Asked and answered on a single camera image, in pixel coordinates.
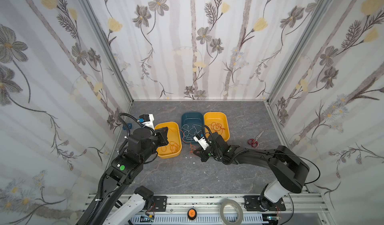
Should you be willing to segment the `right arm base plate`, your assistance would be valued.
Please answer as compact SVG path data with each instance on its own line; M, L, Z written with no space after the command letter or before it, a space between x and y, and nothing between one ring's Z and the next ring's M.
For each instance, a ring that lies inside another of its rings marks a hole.
M260 199L260 196L244 196L244 202L247 212L286 211L283 198L280 198L277 203L272 203L267 199Z

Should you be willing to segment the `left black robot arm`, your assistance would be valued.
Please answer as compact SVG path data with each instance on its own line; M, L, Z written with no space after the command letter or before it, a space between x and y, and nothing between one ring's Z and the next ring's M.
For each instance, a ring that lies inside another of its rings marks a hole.
M131 224L131 219L137 213L148 211L154 206L154 193L140 186L127 202L112 212L121 195L143 170L144 165L151 163L150 157L157 156L157 149L169 144L169 129L165 127L156 130L152 114L144 114L136 119L130 114L120 113L118 119L127 127L125 117L136 122L139 128L133 132L126 128L127 135L118 150L118 156L101 176L96 195L77 221L78 225L127 225Z

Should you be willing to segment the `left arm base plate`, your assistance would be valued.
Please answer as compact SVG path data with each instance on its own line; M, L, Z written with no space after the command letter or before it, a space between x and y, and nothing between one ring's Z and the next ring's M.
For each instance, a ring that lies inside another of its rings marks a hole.
M167 196L154 196L149 208L146 209L146 213L165 212L167 208Z

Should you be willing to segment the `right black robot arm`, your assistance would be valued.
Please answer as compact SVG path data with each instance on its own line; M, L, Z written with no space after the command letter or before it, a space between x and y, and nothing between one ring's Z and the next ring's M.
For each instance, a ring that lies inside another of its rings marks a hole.
M300 194L308 184L310 167L305 158L295 155L289 148L278 146L271 150L247 149L228 145L218 133L212 133L208 126L194 136L200 147L193 151L202 162L213 158L226 166L253 165L270 169L275 180L267 184L255 199L245 199L245 208L250 211L267 212L277 209L283 197L293 193Z

